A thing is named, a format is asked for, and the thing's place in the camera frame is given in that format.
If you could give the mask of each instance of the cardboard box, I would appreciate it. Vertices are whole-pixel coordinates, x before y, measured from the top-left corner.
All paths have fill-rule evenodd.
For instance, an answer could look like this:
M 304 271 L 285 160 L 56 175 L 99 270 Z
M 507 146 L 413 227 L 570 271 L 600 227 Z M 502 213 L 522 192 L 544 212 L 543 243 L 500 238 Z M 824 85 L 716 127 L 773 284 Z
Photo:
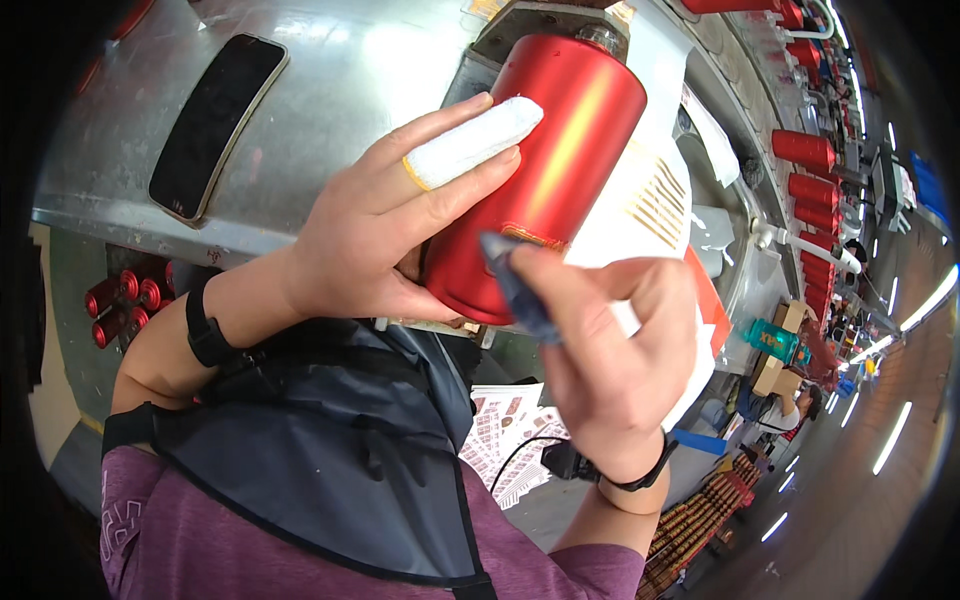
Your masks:
M 791 300 L 787 304 L 781 304 L 777 307 L 777 313 L 774 315 L 773 324 L 782 327 L 790 333 L 797 333 L 800 330 L 800 323 L 804 321 L 804 316 L 814 317 L 813 309 L 808 304 L 800 300 Z M 759 360 L 756 361 L 754 376 L 751 377 L 751 386 L 754 394 L 766 396 L 772 392 L 782 396 L 793 397 L 793 393 L 800 387 L 803 378 L 792 371 L 783 368 L 783 362 L 762 352 Z

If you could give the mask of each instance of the right hand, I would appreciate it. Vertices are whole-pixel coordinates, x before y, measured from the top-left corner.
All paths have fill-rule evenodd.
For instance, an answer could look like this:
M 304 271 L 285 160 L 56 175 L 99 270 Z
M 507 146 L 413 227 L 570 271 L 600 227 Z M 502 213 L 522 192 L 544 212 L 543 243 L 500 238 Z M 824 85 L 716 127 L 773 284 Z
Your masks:
M 615 483 L 644 476 L 662 451 L 660 422 L 693 372 L 692 273 L 666 258 L 581 269 L 531 245 L 517 248 L 511 264 L 564 339 L 562 346 L 541 345 L 540 357 L 574 445 Z M 611 312 L 612 300 L 629 300 L 642 323 L 632 337 Z

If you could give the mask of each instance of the black cable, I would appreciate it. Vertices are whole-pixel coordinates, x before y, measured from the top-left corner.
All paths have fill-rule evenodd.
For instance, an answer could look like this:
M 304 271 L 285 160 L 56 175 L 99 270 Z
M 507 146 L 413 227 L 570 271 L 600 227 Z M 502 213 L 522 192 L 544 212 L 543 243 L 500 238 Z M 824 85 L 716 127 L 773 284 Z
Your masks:
M 554 438 L 553 436 L 534 436 L 529 440 L 525 440 L 523 444 L 517 446 L 513 452 L 510 453 L 510 456 L 507 457 L 507 460 L 503 463 L 503 466 L 500 467 L 500 470 L 496 473 L 496 477 L 493 478 L 493 485 L 490 486 L 490 493 L 493 493 L 493 490 L 496 489 L 496 482 L 500 481 L 500 475 L 503 474 L 503 469 L 507 468 L 507 465 L 510 464 L 510 461 L 514 460 L 516 454 L 523 449 L 524 446 L 530 442 L 535 442 L 536 440 L 553 440 L 554 442 L 569 442 L 569 440 L 564 438 Z

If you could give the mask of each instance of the white shirt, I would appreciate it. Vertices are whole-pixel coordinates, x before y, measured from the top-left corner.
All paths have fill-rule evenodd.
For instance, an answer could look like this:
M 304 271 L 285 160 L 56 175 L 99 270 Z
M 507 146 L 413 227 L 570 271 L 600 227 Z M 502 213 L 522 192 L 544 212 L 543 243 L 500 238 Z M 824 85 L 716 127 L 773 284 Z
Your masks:
M 764 427 L 764 424 L 770 424 L 777 429 L 771 427 Z M 789 415 L 785 415 L 780 408 L 780 401 L 777 400 L 774 402 L 773 408 L 768 410 L 766 413 L 760 416 L 757 425 L 763 431 L 769 431 L 771 433 L 783 433 L 784 431 L 790 431 L 800 424 L 800 411 L 796 408 L 793 409 L 793 412 Z

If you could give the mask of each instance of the stainless steel table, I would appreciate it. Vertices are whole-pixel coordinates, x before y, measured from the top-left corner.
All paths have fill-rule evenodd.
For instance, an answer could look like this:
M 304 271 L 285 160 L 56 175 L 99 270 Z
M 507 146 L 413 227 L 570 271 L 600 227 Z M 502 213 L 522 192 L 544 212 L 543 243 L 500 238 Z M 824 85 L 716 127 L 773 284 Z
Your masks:
M 462 0 L 159 0 L 107 42 L 68 108 L 33 218 L 114 244 L 230 268 L 293 241 L 327 178 L 377 138 L 438 108 L 486 24 Z M 149 203 L 156 159 L 221 46 L 250 32 L 290 62 L 230 153 L 206 218 L 188 227 Z

